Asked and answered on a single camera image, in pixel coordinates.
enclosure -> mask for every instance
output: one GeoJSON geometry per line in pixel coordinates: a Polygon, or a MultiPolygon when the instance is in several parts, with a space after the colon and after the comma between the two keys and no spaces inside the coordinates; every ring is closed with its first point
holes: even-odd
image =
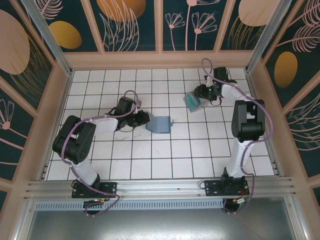
{"type": "Polygon", "coordinates": [[[1,239],[320,238],[319,16],[319,0],[1,1],[1,239]],[[207,83],[203,58],[271,118],[234,215],[202,183],[231,161],[235,103],[184,102],[207,83]],[[120,200],[92,218],[53,143],[69,116],[104,116],[127,90],[170,131],[93,138],[89,162],[120,200]]]}

white grid floor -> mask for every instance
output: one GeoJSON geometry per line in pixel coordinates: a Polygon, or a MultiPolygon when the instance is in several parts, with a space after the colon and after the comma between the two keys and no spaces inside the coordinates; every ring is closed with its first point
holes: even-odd
{"type": "MultiPolygon", "coordinates": [[[[249,94],[243,69],[230,68],[229,73],[249,94]]],[[[143,125],[132,132],[96,136],[89,158],[101,179],[219,177],[233,147],[234,108],[223,98],[221,106],[209,105],[189,112],[183,98],[200,83],[205,84],[204,75],[198,68],[78,70],[74,73],[60,124],[70,115],[82,119],[103,115],[117,105],[125,91],[135,90],[142,100],[142,110],[155,116],[171,116],[174,121],[171,133],[154,134],[143,125]]],[[[253,147],[246,171],[256,176],[274,175],[264,143],[253,147]]],[[[75,176],[54,153],[44,179],[74,180],[75,176]]]]}

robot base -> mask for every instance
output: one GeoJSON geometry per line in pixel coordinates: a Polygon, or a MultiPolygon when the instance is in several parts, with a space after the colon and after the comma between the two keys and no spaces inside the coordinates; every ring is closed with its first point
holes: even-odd
{"type": "Polygon", "coordinates": [[[204,181],[205,195],[212,196],[241,196],[243,190],[246,194],[250,194],[248,182],[245,177],[233,178],[229,176],[226,168],[220,180],[204,181]]]}
{"type": "MultiPolygon", "coordinates": [[[[97,190],[105,193],[116,194],[117,193],[117,183],[116,182],[100,182],[97,190]]],[[[72,195],[73,199],[107,199],[115,198],[115,196],[106,196],[95,191],[90,190],[81,182],[76,180],[72,185],[72,195]]]]}

gray floor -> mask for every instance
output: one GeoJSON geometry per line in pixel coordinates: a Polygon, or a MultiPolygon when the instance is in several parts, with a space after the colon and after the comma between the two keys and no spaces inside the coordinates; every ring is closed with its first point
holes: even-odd
{"type": "Polygon", "coordinates": [[[109,211],[88,218],[77,211],[39,211],[29,240],[292,240],[284,201],[255,198],[246,210],[109,211]]]}

flower illustration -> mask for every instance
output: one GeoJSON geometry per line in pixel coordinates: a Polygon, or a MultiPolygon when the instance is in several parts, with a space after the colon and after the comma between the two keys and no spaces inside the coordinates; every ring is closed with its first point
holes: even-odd
{"type": "Polygon", "coordinates": [[[220,0],[186,0],[186,3],[189,5],[188,12],[186,14],[186,26],[185,26],[185,50],[188,51],[188,26],[189,26],[189,16],[191,7],[197,5],[210,5],[219,3],[220,0]]]}
{"type": "Polygon", "coordinates": [[[176,48],[174,43],[174,37],[172,34],[172,29],[183,27],[185,25],[185,21],[183,21],[183,17],[181,16],[181,13],[179,14],[173,13],[172,16],[170,13],[167,13],[165,15],[165,20],[168,23],[168,26],[170,28],[172,47],[173,47],[173,50],[175,51],[176,48]]]}
{"type": "MultiPolygon", "coordinates": [[[[26,139],[27,137],[25,135],[11,128],[11,120],[14,115],[14,110],[15,110],[15,104],[13,102],[9,100],[8,103],[6,104],[5,100],[3,99],[0,100],[0,130],[10,130],[13,133],[26,139]]],[[[23,147],[18,146],[12,142],[9,142],[5,139],[0,138],[0,141],[12,147],[15,147],[17,149],[20,149],[20,150],[24,149],[23,147]]]]}
{"type": "Polygon", "coordinates": [[[217,25],[214,24],[216,19],[214,13],[203,13],[199,18],[199,12],[192,14],[192,24],[195,33],[194,50],[197,50],[198,34],[210,33],[217,30],[217,25]]]}

